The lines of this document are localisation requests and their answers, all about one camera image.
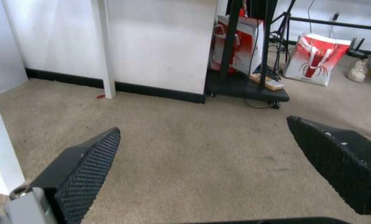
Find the black shelf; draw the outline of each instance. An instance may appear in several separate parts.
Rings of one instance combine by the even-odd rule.
[[[208,95],[227,95],[246,99],[261,100],[266,102],[289,101],[285,90],[271,91],[268,88],[260,88],[259,83],[254,82],[241,72],[228,74],[225,82],[220,81],[219,71],[208,69],[206,74],[205,92]]]

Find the wooden board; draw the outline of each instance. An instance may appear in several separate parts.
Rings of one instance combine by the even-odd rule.
[[[260,83],[260,73],[250,74],[249,78],[257,83]],[[283,89],[284,85],[270,77],[265,77],[265,86],[273,91]]]

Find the black metal rack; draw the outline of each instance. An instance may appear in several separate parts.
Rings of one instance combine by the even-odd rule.
[[[220,71],[208,69],[205,91],[208,94],[229,95],[243,97],[248,99],[256,99],[272,102],[275,105],[278,102],[286,102],[289,100],[285,90],[271,91],[265,87],[265,77],[268,72],[267,57],[270,35],[270,25],[274,15],[277,0],[265,1],[265,32],[264,43],[262,49],[261,76],[260,83],[250,80],[249,74],[241,72],[228,75],[229,63],[231,60],[231,52],[233,50],[233,42],[235,38],[236,27],[238,24],[239,11],[242,6],[242,0],[233,0],[231,2],[230,17],[228,20],[228,30],[224,42],[224,51],[221,60]]]
[[[311,20],[311,19],[292,17],[292,16],[290,17],[290,20],[308,22],[308,23],[314,23],[314,24],[327,24],[327,25],[333,25],[333,26],[343,26],[343,27],[371,30],[371,26],[358,25],[358,24],[347,24],[347,23],[339,23],[339,22],[332,22],[332,21],[325,21],[325,20]]]

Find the black metal pole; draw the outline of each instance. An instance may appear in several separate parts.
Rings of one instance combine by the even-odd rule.
[[[324,20],[309,20],[309,19],[300,18],[300,17],[291,17],[290,19],[293,21],[311,22],[315,24],[327,24],[327,25],[333,25],[333,26],[344,26],[344,27],[371,30],[371,26],[364,26],[364,25],[357,25],[357,24],[346,24],[346,23],[338,23],[338,22],[324,21]]]
[[[220,66],[220,81],[224,81],[227,77],[228,69],[230,68],[230,60],[235,39],[236,27],[238,24],[239,11],[242,6],[242,0],[233,0],[231,4],[230,18],[228,19],[228,29],[226,39],[224,41],[223,56]]]
[[[275,6],[277,5],[277,0],[266,0],[265,6],[265,31],[264,31],[264,42],[263,42],[263,52],[261,59],[261,74],[260,74],[260,88],[265,88],[265,75],[267,73],[267,55],[268,55],[268,44],[270,38],[270,25],[273,19],[273,14]]]
[[[281,50],[281,44],[288,48],[288,42],[286,42],[286,44],[283,44],[283,41],[284,41],[284,32],[285,32],[285,28],[286,26],[288,25],[288,21],[289,21],[289,14],[286,14],[285,13],[285,16],[284,16],[284,19],[282,20],[282,23],[283,25],[281,25],[281,34],[279,35],[279,48],[280,49],[277,49],[277,57],[275,59],[275,63],[274,63],[274,67],[273,67],[273,72],[276,72],[277,71],[277,68],[279,68],[279,51]],[[285,60],[287,59],[287,51],[285,50]]]
[[[232,5],[232,0],[228,0],[227,2],[227,8],[226,8],[226,15],[229,15],[231,12],[231,5]]]
[[[287,13],[288,15],[291,14],[291,10],[292,10],[293,5],[295,4],[295,2],[296,2],[296,0],[292,0],[292,1],[291,1],[291,4],[289,4],[288,10],[286,11],[286,13]]]
[[[288,17],[288,14],[286,14],[286,12],[284,12],[284,18],[282,19],[281,21],[281,24],[279,25],[279,29],[278,29],[278,34],[280,36],[283,36],[284,34],[284,31],[285,31],[285,25],[286,25],[286,18]]]
[[[356,50],[359,50],[359,47],[361,47],[361,44],[364,42],[365,38],[361,39],[359,42],[359,45],[357,45]]]
[[[278,17],[276,17],[271,23],[274,23],[275,21],[279,20],[284,15],[285,15],[285,12],[283,12],[281,15],[279,15]]]
[[[287,26],[286,26],[286,49],[285,49],[285,63],[288,63],[288,54],[289,54],[289,29],[290,29],[290,16],[289,14],[288,21],[287,21]]]

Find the black baseboard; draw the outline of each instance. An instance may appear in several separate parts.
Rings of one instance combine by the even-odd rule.
[[[104,88],[103,81],[98,78],[87,78],[76,75],[68,75],[57,72],[42,71],[37,69],[25,68],[29,78],[39,78],[51,81],[58,81],[82,86],[90,86],[96,88]],[[171,98],[175,100],[183,100],[194,103],[205,103],[206,96],[204,94],[197,94],[191,92],[183,92],[177,90],[170,90],[164,88],[156,88],[151,86],[142,86],[136,84],[129,84],[124,82],[115,82],[116,91],[131,92],[142,95],[158,96],[164,98]]]

